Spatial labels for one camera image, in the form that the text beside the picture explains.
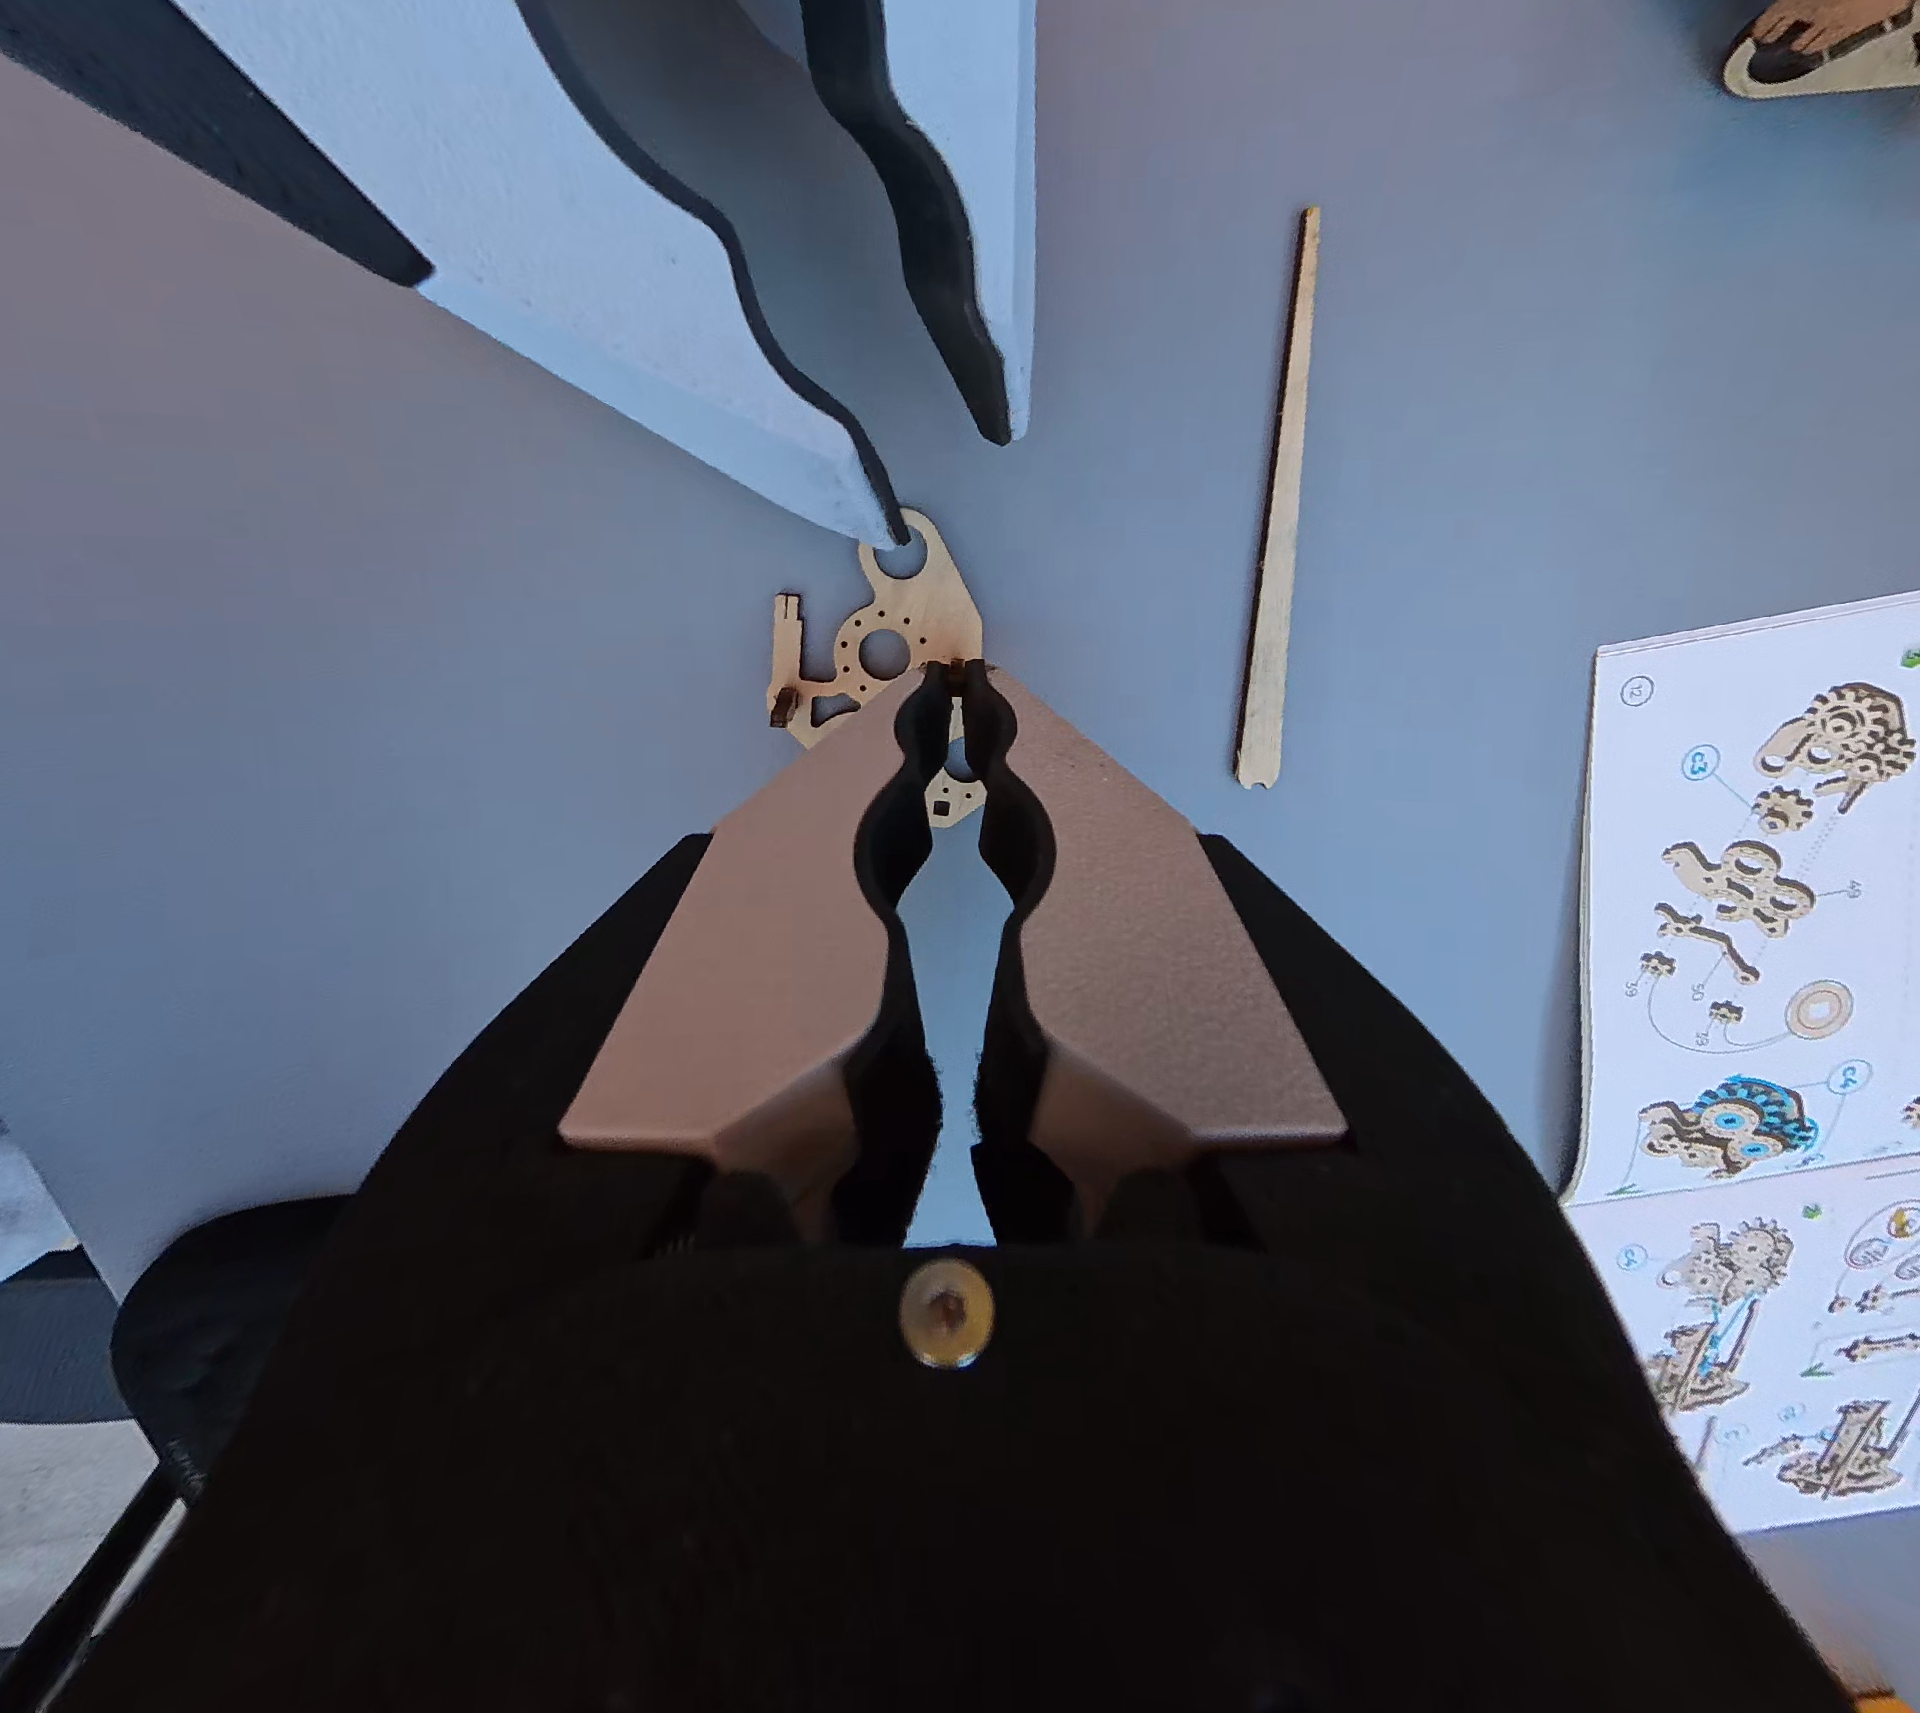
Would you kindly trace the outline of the grey desk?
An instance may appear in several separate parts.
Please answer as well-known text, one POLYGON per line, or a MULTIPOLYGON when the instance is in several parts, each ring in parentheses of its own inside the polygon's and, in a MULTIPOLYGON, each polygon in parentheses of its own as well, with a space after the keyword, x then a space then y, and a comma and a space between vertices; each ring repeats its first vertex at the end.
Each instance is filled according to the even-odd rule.
MULTIPOLYGON (((1034 417, 888 434, 987 651, 1409 1004, 1551 1185, 1591 655, 1916 588, 1916 98, 1764 0, 1038 0, 1034 417), (1280 777, 1236 781, 1319 209, 1280 777)), ((781 766, 851 546, 4 76, 4 1119, 116 1285, 355 1181, 781 766)))

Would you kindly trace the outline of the thin wooden stick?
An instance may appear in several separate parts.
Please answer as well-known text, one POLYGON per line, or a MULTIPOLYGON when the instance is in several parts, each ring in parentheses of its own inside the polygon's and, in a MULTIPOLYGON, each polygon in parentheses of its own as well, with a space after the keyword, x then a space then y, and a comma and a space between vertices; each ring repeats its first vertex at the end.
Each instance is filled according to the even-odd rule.
POLYGON ((1304 439, 1311 367, 1322 210, 1302 213, 1282 342, 1269 487, 1242 686, 1233 775, 1242 788, 1269 788, 1283 762, 1283 697, 1297 559, 1304 439))

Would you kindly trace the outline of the plywood perforated model part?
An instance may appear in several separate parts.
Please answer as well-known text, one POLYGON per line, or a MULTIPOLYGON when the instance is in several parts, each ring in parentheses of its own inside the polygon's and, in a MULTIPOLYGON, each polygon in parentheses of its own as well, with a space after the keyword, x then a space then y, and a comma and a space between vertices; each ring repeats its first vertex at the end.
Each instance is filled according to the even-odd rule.
POLYGON ((805 747, 824 736, 851 736, 870 756, 883 732, 903 727, 905 744, 919 749, 907 756, 922 761, 926 823, 937 832, 979 811, 985 787, 956 771, 963 750, 962 703, 951 701, 950 722, 937 732, 928 727, 930 715, 919 727, 911 724, 911 705, 935 694, 922 683, 928 667, 946 672, 982 661, 983 633, 939 531, 913 508, 905 508, 903 519, 923 541, 923 564, 895 576, 876 561, 876 548, 857 546, 872 598, 831 633, 830 676, 812 680, 802 672, 805 701, 786 731, 805 747))

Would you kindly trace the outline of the black office chair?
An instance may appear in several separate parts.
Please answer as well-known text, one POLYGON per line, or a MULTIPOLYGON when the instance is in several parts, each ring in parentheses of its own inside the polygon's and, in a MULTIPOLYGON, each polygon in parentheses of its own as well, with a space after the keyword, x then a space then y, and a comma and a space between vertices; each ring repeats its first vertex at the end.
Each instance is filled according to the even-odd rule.
POLYGON ((122 1300, 110 1373, 176 1497, 193 1506, 346 1194, 252 1207, 179 1235, 122 1300))

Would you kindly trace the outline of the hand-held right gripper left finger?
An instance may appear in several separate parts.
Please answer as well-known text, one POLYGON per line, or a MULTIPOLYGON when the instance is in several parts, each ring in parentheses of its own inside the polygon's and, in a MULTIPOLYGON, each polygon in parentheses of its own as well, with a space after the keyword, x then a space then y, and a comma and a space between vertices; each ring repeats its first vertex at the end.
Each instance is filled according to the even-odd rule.
POLYGON ((567 1146, 755 1173, 807 1237, 901 1242, 941 1100, 900 896, 932 852, 947 722, 944 670, 901 678, 714 828, 567 1146))

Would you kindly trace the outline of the illustrated instruction booklet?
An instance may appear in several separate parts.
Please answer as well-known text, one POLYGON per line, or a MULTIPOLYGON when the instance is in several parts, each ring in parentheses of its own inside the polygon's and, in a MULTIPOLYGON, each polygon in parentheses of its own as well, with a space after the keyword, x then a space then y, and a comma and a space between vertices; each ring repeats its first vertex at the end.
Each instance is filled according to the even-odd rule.
POLYGON ((1916 1506, 1916 612, 1596 655, 1563 1204, 1733 1532, 1916 1506))

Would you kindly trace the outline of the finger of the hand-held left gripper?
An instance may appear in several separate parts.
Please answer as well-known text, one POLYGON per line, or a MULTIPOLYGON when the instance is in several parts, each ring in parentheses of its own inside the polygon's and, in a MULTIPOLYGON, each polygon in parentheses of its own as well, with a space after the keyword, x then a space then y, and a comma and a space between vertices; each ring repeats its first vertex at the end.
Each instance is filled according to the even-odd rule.
POLYGON ((779 164, 732 0, 171 0, 372 207, 424 298, 768 500, 867 542, 900 505, 775 319, 743 172, 779 164))
POLYGON ((975 429, 1028 429, 1038 0, 798 0, 814 88, 874 164, 905 291, 975 429))

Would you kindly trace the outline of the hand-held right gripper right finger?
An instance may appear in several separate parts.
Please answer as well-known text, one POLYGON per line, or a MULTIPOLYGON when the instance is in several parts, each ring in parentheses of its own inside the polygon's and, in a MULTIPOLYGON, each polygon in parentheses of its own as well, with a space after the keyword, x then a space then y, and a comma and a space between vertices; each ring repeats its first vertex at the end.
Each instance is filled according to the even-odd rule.
POLYGON ((1184 814, 972 662, 978 848, 1011 899, 973 1084, 993 1237, 1092 1230, 1134 1173, 1338 1142, 1345 1120, 1184 814))

